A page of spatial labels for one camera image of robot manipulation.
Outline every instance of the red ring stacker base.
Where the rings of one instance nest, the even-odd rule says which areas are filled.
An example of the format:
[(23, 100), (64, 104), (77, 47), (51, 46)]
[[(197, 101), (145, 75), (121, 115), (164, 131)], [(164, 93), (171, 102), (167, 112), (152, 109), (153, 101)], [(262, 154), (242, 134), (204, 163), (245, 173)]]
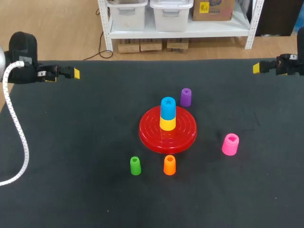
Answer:
[(147, 111), (139, 123), (139, 137), (150, 150), (164, 154), (180, 153), (196, 139), (197, 127), (191, 113), (176, 106), (176, 127), (172, 131), (160, 128), (161, 107)]

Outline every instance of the pink stacking cup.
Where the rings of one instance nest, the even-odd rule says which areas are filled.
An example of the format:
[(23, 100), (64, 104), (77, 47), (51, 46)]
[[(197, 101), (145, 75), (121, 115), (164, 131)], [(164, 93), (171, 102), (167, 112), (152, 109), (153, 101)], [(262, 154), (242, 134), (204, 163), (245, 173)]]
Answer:
[(226, 135), (222, 151), (228, 156), (233, 156), (237, 153), (238, 150), (239, 138), (236, 134), (230, 133)]

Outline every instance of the plastic storage box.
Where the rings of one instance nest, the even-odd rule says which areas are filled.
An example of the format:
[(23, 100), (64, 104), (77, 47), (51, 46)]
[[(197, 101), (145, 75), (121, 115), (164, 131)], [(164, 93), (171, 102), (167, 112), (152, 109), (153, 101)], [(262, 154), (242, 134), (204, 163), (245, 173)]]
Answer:
[(188, 24), (189, 9), (193, 0), (159, 1), (150, 0), (154, 9), (155, 26), (159, 32), (184, 32)]
[(117, 30), (144, 29), (144, 13), (148, 0), (139, 0), (138, 2), (135, 4), (113, 4), (107, 2), (113, 24)]

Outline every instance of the white coiled cable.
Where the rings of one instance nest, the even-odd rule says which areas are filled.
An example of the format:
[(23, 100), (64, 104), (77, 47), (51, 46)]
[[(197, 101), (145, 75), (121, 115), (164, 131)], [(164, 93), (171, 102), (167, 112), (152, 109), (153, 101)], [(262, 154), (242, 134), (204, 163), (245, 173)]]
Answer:
[(14, 121), (14, 124), (16, 126), (16, 129), (17, 129), (18, 133), (19, 133), (19, 136), (20, 136), (20, 139), (21, 139), (21, 142), (22, 142), (22, 145), (23, 145), (23, 149), (24, 149), (24, 162), (23, 162), (23, 166), (22, 166), (21, 170), (19, 171), (19, 173), (17, 173), (16, 176), (12, 177), (9, 180), (0, 182), (0, 186), (6, 185), (6, 184), (10, 184), (10, 183), (16, 181), (19, 177), (21, 177), (22, 174), (27, 169), (28, 162), (29, 162), (29, 147), (28, 147), (28, 143), (27, 143), (27, 140), (26, 140), (26, 138), (24, 136), (23, 130), (22, 130), (21, 126), (20, 126), (20, 123), (19, 123), (19, 120), (18, 120), (18, 118), (16, 116), (16, 113), (14, 111), (13, 105), (11, 103), (10, 94), (9, 94), (9, 88), (8, 88), (8, 79), (9, 79), (10, 72), (12, 71), (12, 69), (17, 68), (17, 67), (24, 67), (24, 62), (23, 61), (17, 61), (17, 62), (14, 62), (14, 63), (10, 64), (6, 68), (6, 70), (4, 71), (2, 83), (3, 83), (4, 97), (5, 97), (5, 100), (6, 100), (6, 104), (7, 104), (8, 108), (9, 108), (9, 113), (10, 113), (10, 115), (11, 115), (13, 121)]

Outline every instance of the white shelf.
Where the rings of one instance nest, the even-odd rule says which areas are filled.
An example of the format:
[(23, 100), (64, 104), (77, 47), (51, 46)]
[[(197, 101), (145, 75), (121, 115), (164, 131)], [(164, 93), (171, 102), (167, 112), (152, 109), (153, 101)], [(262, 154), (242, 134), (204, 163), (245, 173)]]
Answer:
[(116, 30), (114, 24), (110, 24), (111, 39), (131, 38), (198, 38), (198, 37), (246, 37), (250, 24), (243, 14), (240, 5), (236, 2), (231, 21), (193, 21), (191, 12), (187, 30), (184, 32), (158, 32), (155, 28), (153, 9), (147, 7), (145, 29), (138, 31)]

